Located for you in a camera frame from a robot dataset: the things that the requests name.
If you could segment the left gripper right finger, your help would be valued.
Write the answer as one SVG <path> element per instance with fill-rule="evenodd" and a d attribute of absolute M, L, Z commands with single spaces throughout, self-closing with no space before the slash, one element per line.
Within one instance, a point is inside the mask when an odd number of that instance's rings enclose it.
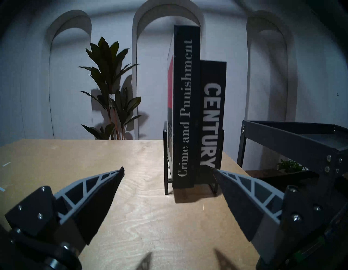
<path fill-rule="evenodd" d="M 295 252 L 321 236 L 333 217 L 314 172 L 268 181 L 218 169 L 213 169 L 213 176 L 263 264 L 294 264 Z"/>

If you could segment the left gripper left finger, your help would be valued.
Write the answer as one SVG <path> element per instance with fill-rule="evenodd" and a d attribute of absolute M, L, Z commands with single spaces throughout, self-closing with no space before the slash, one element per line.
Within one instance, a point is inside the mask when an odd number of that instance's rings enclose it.
<path fill-rule="evenodd" d="M 12 229 L 58 245 L 89 245 L 103 223 L 125 174 L 124 168 L 77 180 L 53 194 L 41 186 L 5 218 Z"/>

